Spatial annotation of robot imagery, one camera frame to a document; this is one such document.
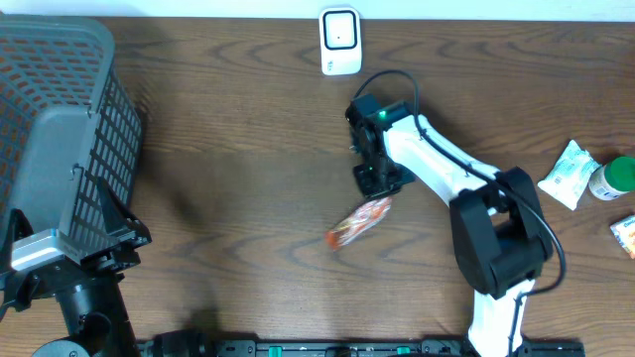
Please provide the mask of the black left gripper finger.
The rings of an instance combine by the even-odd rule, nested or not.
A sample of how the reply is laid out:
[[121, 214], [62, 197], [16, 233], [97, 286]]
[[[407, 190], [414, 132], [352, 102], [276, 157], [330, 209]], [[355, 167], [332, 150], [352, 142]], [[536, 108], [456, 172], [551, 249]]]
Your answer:
[[97, 191], [104, 221], [104, 229], [118, 244], [133, 248], [152, 242], [148, 227], [118, 198], [104, 178], [97, 181]]
[[13, 244], [34, 234], [34, 230], [20, 209], [14, 208], [9, 214], [9, 222], [4, 243], [1, 245], [1, 277], [6, 278], [13, 272], [11, 268], [11, 252]]

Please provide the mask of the orange Top chocolate bar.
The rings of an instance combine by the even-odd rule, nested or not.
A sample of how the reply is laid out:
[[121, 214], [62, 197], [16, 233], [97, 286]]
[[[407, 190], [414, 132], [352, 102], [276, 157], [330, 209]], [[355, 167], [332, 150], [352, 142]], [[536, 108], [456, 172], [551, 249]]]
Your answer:
[[381, 222], [391, 209], [392, 198], [384, 197], [363, 203], [324, 234], [325, 242], [337, 251]]

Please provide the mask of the teal wet wipes pack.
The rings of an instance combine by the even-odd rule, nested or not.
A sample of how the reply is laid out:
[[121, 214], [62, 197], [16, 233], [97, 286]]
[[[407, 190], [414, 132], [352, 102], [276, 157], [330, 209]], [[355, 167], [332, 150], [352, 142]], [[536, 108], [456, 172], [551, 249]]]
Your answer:
[[570, 210], [576, 210], [590, 176], [600, 164], [589, 151], [570, 140], [553, 169], [538, 182], [538, 188]]

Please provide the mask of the green lid jar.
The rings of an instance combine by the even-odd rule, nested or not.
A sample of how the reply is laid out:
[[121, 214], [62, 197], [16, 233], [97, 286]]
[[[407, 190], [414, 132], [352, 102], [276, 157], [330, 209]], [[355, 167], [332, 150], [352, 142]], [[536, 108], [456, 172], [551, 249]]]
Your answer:
[[588, 188], [600, 200], [613, 200], [634, 190], [634, 159], [622, 156], [596, 170]]

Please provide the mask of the small orange snack packet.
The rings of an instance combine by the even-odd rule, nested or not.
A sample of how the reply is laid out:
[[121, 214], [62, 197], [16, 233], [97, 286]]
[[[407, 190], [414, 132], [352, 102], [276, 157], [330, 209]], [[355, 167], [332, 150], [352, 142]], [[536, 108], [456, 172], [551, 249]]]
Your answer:
[[635, 216], [630, 215], [610, 225], [610, 230], [631, 259], [635, 258]]

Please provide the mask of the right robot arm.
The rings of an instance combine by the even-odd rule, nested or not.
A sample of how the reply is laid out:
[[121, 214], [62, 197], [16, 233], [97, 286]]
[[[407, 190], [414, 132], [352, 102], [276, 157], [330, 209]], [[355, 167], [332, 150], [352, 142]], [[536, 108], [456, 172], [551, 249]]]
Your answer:
[[353, 174], [366, 199], [420, 179], [447, 205], [455, 259], [474, 290], [472, 353], [517, 355], [525, 304], [540, 293], [535, 281], [563, 252], [529, 175], [476, 160], [407, 102], [381, 106], [365, 94], [350, 101], [345, 118], [362, 157]]

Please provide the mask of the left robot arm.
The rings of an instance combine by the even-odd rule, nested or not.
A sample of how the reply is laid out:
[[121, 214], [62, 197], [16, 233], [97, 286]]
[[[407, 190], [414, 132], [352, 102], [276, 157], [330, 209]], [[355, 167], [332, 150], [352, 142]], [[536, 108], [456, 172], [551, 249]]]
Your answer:
[[42, 356], [140, 354], [119, 283], [125, 270], [140, 264], [136, 249], [152, 238], [105, 179], [96, 188], [105, 233], [114, 243], [95, 253], [83, 253], [57, 229], [35, 232], [20, 209], [9, 214], [1, 245], [1, 313], [55, 298], [68, 331], [67, 337], [40, 347]]

